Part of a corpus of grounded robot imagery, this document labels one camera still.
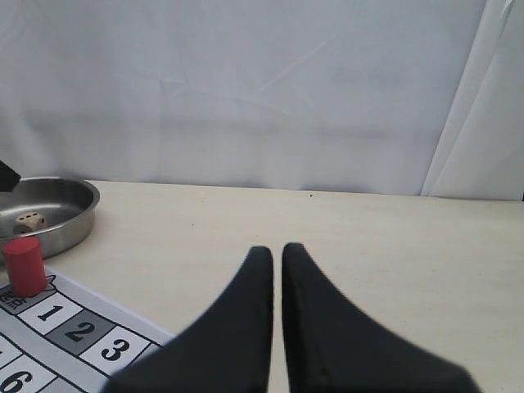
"white fabric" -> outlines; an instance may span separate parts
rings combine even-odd
[[[423,195],[524,192],[524,1],[488,1]]]
[[[0,157],[418,195],[484,3],[0,0]]]

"stainless steel bowl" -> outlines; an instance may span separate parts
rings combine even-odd
[[[91,183],[72,178],[23,178],[0,200],[0,248],[17,237],[36,236],[42,254],[60,254],[79,244],[93,229],[100,192]],[[16,217],[39,212],[47,227],[21,235],[13,233]]]

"red cylinder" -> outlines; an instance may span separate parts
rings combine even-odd
[[[18,297],[32,297],[47,286],[40,241],[36,237],[19,237],[2,249],[11,290]]]

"die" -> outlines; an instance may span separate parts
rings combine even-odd
[[[22,233],[38,231],[46,227],[46,219],[40,213],[32,211],[16,217],[13,233],[15,235],[21,235]]]

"white table surface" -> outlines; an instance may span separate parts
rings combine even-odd
[[[524,203],[93,184],[102,197],[91,236],[47,264],[173,333],[251,246],[271,248],[270,392],[288,391],[279,270],[291,241],[378,322],[467,367],[484,392],[524,391]]]

